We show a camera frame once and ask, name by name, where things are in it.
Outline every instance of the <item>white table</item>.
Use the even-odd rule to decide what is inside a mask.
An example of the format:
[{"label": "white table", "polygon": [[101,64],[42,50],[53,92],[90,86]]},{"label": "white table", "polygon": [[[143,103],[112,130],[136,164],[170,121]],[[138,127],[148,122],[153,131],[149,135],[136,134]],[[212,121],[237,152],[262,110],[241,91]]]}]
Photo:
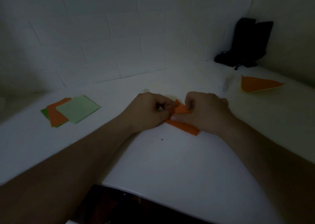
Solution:
[{"label": "white table", "polygon": [[[315,162],[314,89],[265,69],[201,62],[184,67],[69,88],[9,103],[0,124],[0,183],[34,166],[100,127],[144,89],[182,101],[188,91],[222,95],[225,78],[235,78],[226,97],[233,113],[280,145]],[[246,94],[240,77],[287,83]],[[64,97],[84,94],[102,108],[78,124],[50,128],[39,112]],[[218,137],[197,137],[163,124],[132,136],[112,158],[102,184],[215,223],[280,223],[261,187]]]}]

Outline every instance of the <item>person's left arm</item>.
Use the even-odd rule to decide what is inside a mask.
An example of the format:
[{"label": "person's left arm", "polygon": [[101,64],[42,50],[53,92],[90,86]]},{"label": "person's left arm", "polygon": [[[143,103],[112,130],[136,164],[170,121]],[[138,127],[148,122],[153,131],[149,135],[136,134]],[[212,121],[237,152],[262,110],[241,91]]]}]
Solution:
[{"label": "person's left arm", "polygon": [[65,223],[120,144],[156,127],[175,106],[162,95],[139,94],[113,120],[2,185],[0,223]]}]

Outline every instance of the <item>person's left hand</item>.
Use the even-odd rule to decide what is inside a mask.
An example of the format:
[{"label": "person's left hand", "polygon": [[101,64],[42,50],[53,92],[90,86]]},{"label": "person's left hand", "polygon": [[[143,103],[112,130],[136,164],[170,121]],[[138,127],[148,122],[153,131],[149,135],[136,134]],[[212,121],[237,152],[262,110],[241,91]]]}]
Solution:
[{"label": "person's left hand", "polygon": [[138,94],[120,116],[137,133],[156,127],[170,117],[171,108],[176,106],[175,101],[163,95],[147,92]]}]

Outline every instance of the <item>orange origami paper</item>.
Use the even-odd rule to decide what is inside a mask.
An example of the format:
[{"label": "orange origami paper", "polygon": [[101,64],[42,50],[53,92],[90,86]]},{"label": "orange origami paper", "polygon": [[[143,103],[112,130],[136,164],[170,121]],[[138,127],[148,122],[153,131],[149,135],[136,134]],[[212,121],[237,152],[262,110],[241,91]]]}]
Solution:
[{"label": "orange origami paper", "polygon": [[47,106],[49,120],[50,120],[50,126],[56,127],[60,124],[63,124],[65,122],[68,122],[69,119],[67,119],[63,114],[61,114],[58,110],[56,110],[56,107],[70,101],[71,98],[65,98],[62,99],[56,103],[52,103]]},{"label": "orange origami paper", "polygon": [[267,90],[276,87],[280,87],[285,85],[285,83],[280,83],[278,81],[270,80],[270,79],[263,79],[263,78],[256,78],[250,76],[242,76],[242,83],[241,87],[242,90],[246,93],[259,91],[259,90]]},{"label": "orange origami paper", "polygon": [[[179,102],[178,99],[176,99],[175,102],[178,104],[178,106],[174,108],[174,114],[191,114],[193,112],[193,111],[187,110],[186,106],[182,104],[181,102]],[[176,122],[170,119],[167,119],[165,122],[195,136],[197,136],[200,132],[199,129],[197,129],[196,127],[190,124],[180,123],[180,122]]]}]

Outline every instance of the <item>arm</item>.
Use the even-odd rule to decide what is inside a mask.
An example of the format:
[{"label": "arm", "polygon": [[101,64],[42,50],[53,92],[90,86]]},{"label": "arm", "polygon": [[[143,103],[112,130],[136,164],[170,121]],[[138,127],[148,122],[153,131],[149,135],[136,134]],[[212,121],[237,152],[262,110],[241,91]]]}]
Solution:
[{"label": "arm", "polygon": [[162,95],[140,94],[113,120],[2,185],[0,223],[65,223],[120,144],[167,119],[170,106]]},{"label": "arm", "polygon": [[214,94],[189,92],[185,99],[192,114],[171,119],[192,124],[218,135],[240,158],[262,186],[285,220],[315,220],[315,165],[266,138],[237,119],[226,99]]}]

